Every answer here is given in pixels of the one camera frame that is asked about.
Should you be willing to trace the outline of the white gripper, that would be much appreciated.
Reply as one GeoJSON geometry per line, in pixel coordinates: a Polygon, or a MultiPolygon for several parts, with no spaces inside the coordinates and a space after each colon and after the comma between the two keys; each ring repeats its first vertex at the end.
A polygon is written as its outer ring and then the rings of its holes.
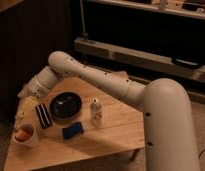
{"type": "MultiPolygon", "coordinates": [[[[37,98],[45,97],[51,89],[62,80],[62,76],[54,72],[49,66],[44,67],[28,83],[28,93],[37,98]]],[[[38,104],[35,97],[22,98],[19,102],[16,118],[22,119],[38,104]]]]}

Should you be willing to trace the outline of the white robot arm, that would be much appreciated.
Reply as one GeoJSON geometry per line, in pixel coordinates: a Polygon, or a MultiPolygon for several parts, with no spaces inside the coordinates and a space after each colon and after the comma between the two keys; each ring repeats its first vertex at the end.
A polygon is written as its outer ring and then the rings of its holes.
{"type": "Polygon", "coordinates": [[[83,65],[55,51],[48,65],[18,96],[43,98],[62,78],[77,76],[144,114],[147,171],[200,171],[191,103],[178,82],[160,78],[147,85],[83,65]]]}

